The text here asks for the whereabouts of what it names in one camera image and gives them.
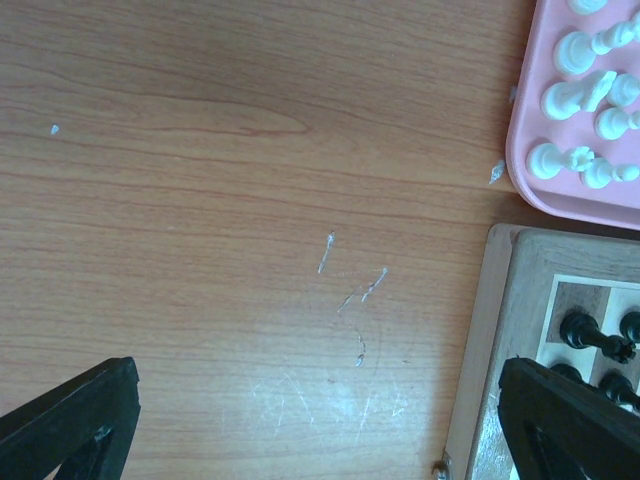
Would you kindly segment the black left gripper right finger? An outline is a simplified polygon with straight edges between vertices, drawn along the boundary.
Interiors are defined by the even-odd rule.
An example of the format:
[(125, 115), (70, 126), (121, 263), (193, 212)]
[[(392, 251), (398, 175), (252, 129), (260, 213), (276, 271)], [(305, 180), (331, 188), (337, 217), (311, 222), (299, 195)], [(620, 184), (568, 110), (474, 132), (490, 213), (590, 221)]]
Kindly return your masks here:
[(498, 417), (521, 479), (637, 479), (639, 417), (528, 358), (505, 362)]

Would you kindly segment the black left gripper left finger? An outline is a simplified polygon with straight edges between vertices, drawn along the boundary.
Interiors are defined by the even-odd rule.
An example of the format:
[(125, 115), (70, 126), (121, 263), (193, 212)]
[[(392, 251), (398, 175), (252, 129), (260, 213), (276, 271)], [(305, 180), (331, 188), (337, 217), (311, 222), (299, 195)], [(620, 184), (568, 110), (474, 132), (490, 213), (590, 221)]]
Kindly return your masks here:
[(110, 358), (1, 417), (3, 479), (119, 479), (141, 407), (133, 358)]

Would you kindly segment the black chess rook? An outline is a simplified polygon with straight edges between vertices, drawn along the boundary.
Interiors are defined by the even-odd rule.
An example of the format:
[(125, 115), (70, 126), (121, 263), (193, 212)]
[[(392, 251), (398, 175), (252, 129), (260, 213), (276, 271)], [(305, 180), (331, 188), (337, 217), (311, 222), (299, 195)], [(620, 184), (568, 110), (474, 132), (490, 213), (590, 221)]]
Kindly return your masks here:
[(604, 357), (619, 364), (627, 364), (636, 356), (634, 342), (620, 335), (604, 334), (596, 319), (584, 312), (568, 313), (560, 324), (559, 333), (571, 348), (597, 348)]

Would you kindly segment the black chess knight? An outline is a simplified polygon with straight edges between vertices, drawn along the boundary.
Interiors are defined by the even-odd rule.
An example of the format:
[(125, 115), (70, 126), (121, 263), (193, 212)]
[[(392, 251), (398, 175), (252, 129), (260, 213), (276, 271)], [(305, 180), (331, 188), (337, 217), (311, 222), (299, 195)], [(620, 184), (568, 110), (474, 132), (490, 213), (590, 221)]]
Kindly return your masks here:
[(556, 372), (572, 382), (583, 385), (584, 381), (578, 369), (566, 363), (556, 363), (550, 367), (550, 370)]

